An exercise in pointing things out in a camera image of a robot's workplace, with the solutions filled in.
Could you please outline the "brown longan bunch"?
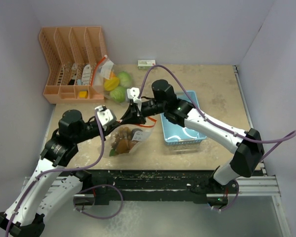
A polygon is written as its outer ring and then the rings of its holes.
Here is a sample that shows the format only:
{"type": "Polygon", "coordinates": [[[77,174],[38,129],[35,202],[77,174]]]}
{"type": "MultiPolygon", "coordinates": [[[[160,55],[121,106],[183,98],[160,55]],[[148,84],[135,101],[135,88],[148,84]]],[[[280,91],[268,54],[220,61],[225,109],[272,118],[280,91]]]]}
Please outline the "brown longan bunch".
{"type": "Polygon", "coordinates": [[[114,138],[114,141],[111,143],[111,150],[110,150],[110,153],[109,153],[110,157],[120,155],[115,151],[115,148],[116,148],[118,142],[121,139],[128,139],[129,141],[131,141],[131,148],[133,148],[132,137],[131,137],[131,129],[129,127],[120,127],[120,128],[118,128],[117,132],[115,133],[113,138],[114,138]]]}

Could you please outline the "green cabbage front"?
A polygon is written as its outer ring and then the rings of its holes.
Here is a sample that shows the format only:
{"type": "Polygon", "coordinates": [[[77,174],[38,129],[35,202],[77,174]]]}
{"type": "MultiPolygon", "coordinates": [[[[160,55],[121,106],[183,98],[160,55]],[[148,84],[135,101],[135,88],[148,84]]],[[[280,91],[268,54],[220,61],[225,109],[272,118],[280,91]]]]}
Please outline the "green cabbage front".
{"type": "Polygon", "coordinates": [[[124,102],[126,98],[126,88],[122,86],[116,87],[114,90],[110,92],[110,97],[112,100],[118,103],[124,102]]]}

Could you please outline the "green cabbage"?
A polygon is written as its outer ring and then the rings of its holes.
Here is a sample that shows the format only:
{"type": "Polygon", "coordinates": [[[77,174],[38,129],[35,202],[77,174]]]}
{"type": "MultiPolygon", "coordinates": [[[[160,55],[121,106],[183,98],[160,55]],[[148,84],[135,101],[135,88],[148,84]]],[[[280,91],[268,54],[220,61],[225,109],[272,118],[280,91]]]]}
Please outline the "green cabbage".
{"type": "Polygon", "coordinates": [[[119,85],[123,86],[125,88],[130,88],[133,84],[132,78],[128,72],[120,72],[117,74],[117,77],[119,78],[119,85]]]}
{"type": "Polygon", "coordinates": [[[112,100],[118,103],[124,102],[126,98],[126,88],[122,86],[116,87],[114,90],[110,92],[110,97],[112,100]]]}

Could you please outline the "green cabbage back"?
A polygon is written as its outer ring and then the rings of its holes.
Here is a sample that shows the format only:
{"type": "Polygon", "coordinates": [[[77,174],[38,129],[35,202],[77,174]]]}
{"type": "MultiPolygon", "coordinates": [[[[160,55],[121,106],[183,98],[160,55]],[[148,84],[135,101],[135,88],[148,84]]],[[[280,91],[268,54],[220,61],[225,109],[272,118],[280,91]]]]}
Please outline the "green cabbage back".
{"type": "Polygon", "coordinates": [[[125,88],[130,88],[133,84],[132,78],[128,72],[120,72],[117,74],[117,77],[119,78],[119,85],[123,86],[125,88]]]}

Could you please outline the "yellow starfruit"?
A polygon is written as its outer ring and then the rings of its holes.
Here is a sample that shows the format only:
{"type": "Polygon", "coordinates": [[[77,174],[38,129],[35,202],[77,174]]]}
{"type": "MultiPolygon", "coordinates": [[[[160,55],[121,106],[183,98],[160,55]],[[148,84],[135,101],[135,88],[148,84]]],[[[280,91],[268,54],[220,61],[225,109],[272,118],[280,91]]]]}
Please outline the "yellow starfruit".
{"type": "Polygon", "coordinates": [[[106,79],[104,82],[104,90],[112,91],[119,86],[120,80],[118,77],[113,77],[111,79],[106,79]]]}

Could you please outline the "clear orange zip bag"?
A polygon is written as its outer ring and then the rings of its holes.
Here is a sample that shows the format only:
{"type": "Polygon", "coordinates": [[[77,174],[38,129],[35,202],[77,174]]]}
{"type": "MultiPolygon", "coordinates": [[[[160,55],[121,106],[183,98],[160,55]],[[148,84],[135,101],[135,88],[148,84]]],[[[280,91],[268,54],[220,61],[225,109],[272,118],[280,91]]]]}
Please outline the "clear orange zip bag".
{"type": "Polygon", "coordinates": [[[120,70],[107,55],[97,63],[90,79],[90,86],[97,93],[119,104],[126,101],[126,90],[132,85],[132,76],[120,70]]]}

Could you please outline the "orange fruit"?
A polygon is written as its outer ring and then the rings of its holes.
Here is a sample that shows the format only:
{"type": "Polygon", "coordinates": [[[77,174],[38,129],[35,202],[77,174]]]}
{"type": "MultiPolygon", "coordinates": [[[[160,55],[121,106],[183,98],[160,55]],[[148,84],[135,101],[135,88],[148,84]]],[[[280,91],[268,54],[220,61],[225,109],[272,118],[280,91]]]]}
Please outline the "orange fruit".
{"type": "Polygon", "coordinates": [[[113,77],[115,77],[115,74],[114,74],[114,72],[113,72],[113,71],[111,71],[111,72],[110,72],[109,79],[111,79],[111,78],[113,78],[113,77]]]}

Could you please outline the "dark purple fruit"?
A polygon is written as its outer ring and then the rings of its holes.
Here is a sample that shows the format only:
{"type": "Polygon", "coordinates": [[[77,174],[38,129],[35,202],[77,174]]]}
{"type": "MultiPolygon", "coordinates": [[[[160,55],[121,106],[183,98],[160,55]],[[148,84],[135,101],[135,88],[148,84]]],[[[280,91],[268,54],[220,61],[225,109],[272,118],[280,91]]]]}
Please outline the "dark purple fruit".
{"type": "Polygon", "coordinates": [[[134,129],[132,129],[132,130],[131,130],[131,137],[134,137],[135,133],[138,132],[138,131],[139,131],[139,132],[142,132],[142,130],[139,129],[139,128],[134,128],[134,129]]]}

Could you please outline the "brown kiwi fruit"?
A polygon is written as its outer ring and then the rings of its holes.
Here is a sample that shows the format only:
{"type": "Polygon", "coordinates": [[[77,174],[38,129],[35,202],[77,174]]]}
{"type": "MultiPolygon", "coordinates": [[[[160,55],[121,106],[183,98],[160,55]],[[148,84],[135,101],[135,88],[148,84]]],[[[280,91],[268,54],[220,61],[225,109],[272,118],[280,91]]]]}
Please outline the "brown kiwi fruit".
{"type": "Polygon", "coordinates": [[[118,154],[128,153],[130,150],[131,150],[131,141],[129,141],[128,139],[121,139],[115,148],[115,151],[118,154]]]}

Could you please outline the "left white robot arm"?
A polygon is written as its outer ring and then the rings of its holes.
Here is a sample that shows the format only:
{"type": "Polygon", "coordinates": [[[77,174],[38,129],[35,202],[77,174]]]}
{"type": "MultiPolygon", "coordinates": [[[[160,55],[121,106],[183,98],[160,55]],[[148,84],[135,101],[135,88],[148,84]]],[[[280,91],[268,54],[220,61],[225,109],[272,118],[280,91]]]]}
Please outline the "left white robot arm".
{"type": "Polygon", "coordinates": [[[5,236],[38,237],[47,218],[70,196],[91,190],[91,168],[68,169],[78,152],[78,144],[94,137],[105,136],[119,126],[114,113],[105,106],[95,108],[95,115],[85,122],[78,110],[63,113],[58,128],[44,146],[37,166],[16,201],[0,212],[0,228],[5,236]]]}

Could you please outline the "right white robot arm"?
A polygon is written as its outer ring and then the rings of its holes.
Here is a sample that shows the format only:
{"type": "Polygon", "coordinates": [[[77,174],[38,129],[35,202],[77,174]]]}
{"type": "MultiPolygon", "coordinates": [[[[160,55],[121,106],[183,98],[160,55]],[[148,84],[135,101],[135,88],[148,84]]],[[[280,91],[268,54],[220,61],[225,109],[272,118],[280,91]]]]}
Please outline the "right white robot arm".
{"type": "Polygon", "coordinates": [[[147,117],[163,114],[169,122],[198,131],[224,146],[233,158],[214,171],[209,182],[214,193],[221,193],[230,181],[240,176],[251,177],[264,155],[257,130],[231,127],[203,113],[191,99],[178,98],[172,85],[164,79],[155,81],[152,91],[153,98],[143,102],[138,88],[126,90],[129,107],[121,118],[122,124],[144,124],[147,117]]]}

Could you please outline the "yellow block in organizer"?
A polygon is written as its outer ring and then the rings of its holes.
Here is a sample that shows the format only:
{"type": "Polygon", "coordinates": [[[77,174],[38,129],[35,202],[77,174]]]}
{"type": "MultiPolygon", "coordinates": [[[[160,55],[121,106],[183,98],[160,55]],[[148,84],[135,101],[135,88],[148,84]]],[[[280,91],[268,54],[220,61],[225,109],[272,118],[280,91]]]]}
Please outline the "yellow block in organizer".
{"type": "Polygon", "coordinates": [[[86,90],[84,90],[84,91],[80,91],[80,92],[78,93],[78,97],[79,97],[80,99],[86,99],[86,98],[88,98],[88,91],[86,91],[86,90]]]}

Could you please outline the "blue plastic basket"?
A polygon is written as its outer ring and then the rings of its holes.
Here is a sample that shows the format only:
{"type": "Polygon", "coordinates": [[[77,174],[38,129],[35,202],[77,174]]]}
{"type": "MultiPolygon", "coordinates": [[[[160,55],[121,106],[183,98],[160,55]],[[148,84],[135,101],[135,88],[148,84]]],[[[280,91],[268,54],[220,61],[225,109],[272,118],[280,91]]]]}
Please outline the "blue plastic basket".
{"type": "Polygon", "coordinates": [[[160,117],[164,143],[167,146],[200,144],[203,140],[207,139],[206,135],[198,131],[169,122],[164,114],[161,114],[160,117]]]}

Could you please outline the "green white small box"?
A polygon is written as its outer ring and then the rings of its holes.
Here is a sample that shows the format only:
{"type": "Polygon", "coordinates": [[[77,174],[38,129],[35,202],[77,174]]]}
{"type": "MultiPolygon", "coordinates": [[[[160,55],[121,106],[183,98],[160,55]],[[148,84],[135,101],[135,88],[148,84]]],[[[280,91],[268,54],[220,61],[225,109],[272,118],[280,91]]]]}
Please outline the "green white small box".
{"type": "Polygon", "coordinates": [[[154,65],[156,65],[156,61],[151,59],[140,59],[137,64],[139,70],[148,70],[154,65]]]}

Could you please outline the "white tube in organizer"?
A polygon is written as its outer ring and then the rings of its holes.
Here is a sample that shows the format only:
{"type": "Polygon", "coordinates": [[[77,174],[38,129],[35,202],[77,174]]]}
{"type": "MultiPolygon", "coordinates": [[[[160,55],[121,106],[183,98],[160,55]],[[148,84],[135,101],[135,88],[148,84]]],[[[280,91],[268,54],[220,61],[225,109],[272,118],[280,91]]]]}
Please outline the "white tube in organizer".
{"type": "Polygon", "coordinates": [[[82,76],[81,76],[81,83],[82,85],[88,85],[90,82],[90,78],[91,78],[91,66],[90,64],[85,65],[85,67],[83,68],[82,71],[82,76]]]}

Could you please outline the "pink desk organizer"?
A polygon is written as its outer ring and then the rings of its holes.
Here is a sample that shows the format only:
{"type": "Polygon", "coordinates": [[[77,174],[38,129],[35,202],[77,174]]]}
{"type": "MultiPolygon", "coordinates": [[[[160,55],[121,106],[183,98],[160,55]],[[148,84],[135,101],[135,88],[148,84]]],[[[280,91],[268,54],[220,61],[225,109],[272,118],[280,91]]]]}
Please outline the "pink desk organizer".
{"type": "Polygon", "coordinates": [[[49,103],[97,103],[104,100],[90,83],[81,83],[85,65],[90,64],[92,76],[97,63],[107,54],[102,27],[43,27],[39,42],[49,66],[43,92],[49,103]],[[88,91],[88,98],[80,99],[78,93],[84,90],[88,91]]]}

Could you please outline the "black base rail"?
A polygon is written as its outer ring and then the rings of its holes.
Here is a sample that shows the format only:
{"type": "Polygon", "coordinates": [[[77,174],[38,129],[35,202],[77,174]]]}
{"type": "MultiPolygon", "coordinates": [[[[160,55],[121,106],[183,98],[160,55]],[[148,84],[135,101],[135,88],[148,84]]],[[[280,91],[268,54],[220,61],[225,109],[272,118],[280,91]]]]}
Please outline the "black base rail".
{"type": "Polygon", "coordinates": [[[89,170],[75,196],[78,204],[108,205],[110,201],[188,201],[226,205],[239,191],[236,181],[222,186],[211,170],[89,170]]]}

